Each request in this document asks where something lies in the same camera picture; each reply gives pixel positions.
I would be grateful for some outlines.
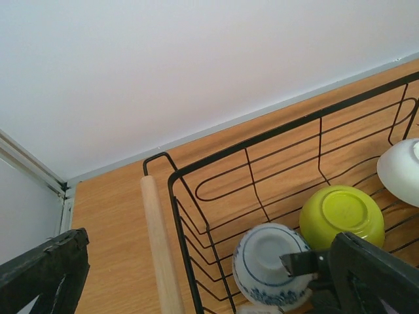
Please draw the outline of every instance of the white wall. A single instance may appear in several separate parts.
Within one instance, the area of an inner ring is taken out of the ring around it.
[[[0,265],[58,235],[62,203],[0,159]]]
[[[0,128],[69,179],[419,51],[417,0],[3,1]]]

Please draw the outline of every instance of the dish rack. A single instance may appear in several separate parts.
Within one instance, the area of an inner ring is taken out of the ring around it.
[[[380,183],[376,162],[394,143],[419,137],[419,72],[250,137],[185,167],[167,152],[146,159],[141,185],[163,313],[184,313],[148,165],[167,158],[168,192],[197,314],[235,313],[246,303],[232,277],[241,237],[264,222],[299,230],[317,190],[345,184],[368,193],[386,225],[384,250],[419,267],[419,209]]]

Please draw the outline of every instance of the wooden handle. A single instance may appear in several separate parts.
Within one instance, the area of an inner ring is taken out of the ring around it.
[[[141,191],[162,314],[185,314],[155,178],[142,178]]]

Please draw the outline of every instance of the patterned bowl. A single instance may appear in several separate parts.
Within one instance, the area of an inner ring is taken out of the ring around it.
[[[261,224],[250,230],[234,251],[234,280],[250,302],[291,311],[311,296],[307,285],[313,275],[288,277],[280,256],[309,250],[294,230],[281,224]]]

